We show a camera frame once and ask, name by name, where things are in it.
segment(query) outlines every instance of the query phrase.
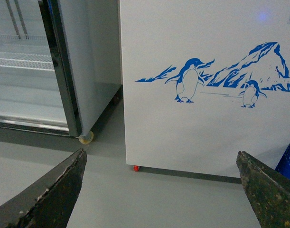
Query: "epoxy floor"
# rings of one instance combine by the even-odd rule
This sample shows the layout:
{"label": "epoxy floor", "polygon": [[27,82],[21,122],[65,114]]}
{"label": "epoxy floor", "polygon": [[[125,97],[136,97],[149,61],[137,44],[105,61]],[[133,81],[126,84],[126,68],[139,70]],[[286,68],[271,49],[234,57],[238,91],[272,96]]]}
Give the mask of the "epoxy floor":
{"label": "epoxy floor", "polygon": [[93,131],[95,141],[83,146],[75,138],[0,129],[0,205],[83,147],[88,162],[68,228],[260,227],[240,184],[126,165],[122,101],[106,108]]}

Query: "penguin decal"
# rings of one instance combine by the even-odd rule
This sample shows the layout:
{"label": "penguin decal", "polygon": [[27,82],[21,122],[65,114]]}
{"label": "penguin decal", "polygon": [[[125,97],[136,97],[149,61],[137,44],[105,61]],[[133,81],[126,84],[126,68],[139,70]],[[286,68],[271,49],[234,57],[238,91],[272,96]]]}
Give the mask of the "penguin decal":
{"label": "penguin decal", "polygon": [[196,92],[197,84],[202,84],[204,86],[204,81],[198,76],[196,67],[203,64],[198,58],[192,58],[188,60],[183,68],[180,70],[179,74],[169,78],[166,82],[176,81],[177,97],[175,100],[178,102],[182,101],[182,98],[187,99],[187,103],[193,103],[191,101],[192,97]]}
{"label": "penguin decal", "polygon": [[239,95],[243,95],[243,108],[253,108],[255,107],[255,103],[258,100],[259,96],[266,96],[266,94],[262,93],[260,91],[259,85],[256,81],[254,80],[250,80],[248,82],[246,82],[246,84],[248,85],[247,88],[241,92]]}

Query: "blue iceberg graphic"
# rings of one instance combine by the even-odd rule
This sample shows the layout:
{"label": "blue iceberg graphic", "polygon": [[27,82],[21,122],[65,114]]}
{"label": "blue iceberg graphic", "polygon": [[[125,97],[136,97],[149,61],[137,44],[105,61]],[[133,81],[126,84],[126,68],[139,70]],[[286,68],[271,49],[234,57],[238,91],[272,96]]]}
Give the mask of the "blue iceberg graphic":
{"label": "blue iceberg graphic", "polygon": [[[204,64],[199,58],[189,59],[180,72],[170,78],[167,74],[175,71],[176,67],[168,67],[158,76],[142,78],[137,82],[153,82],[166,79],[166,83],[176,81],[177,102],[193,103],[198,84],[210,87],[226,87],[243,89],[242,107],[255,107],[260,96],[267,98],[262,90],[290,92],[290,76],[286,61],[280,52],[278,42],[266,42],[252,49],[242,60],[217,72],[210,68],[215,60]],[[258,69],[268,67],[264,75]]]}

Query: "chest freezer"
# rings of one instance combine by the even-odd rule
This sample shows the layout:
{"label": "chest freezer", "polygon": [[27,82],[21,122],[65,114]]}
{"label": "chest freezer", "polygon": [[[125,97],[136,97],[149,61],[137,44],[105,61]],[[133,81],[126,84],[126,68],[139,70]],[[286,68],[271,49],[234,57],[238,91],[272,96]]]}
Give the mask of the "chest freezer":
{"label": "chest freezer", "polygon": [[127,163],[239,177],[290,143],[290,0],[121,0]]}
{"label": "chest freezer", "polygon": [[89,136],[120,84],[117,1],[0,0],[0,127]]}

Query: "wire shelf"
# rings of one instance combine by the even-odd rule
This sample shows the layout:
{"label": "wire shelf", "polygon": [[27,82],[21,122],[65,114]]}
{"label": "wire shelf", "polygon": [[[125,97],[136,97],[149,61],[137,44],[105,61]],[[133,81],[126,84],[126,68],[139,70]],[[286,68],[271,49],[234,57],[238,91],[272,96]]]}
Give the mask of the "wire shelf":
{"label": "wire shelf", "polygon": [[[3,40],[18,40],[19,36],[17,35],[7,35],[0,34],[0,39]],[[30,40],[47,40],[46,36],[36,36],[36,35],[22,35],[20,39],[30,39]]]}
{"label": "wire shelf", "polygon": [[51,56],[0,52],[0,67],[54,71]]}

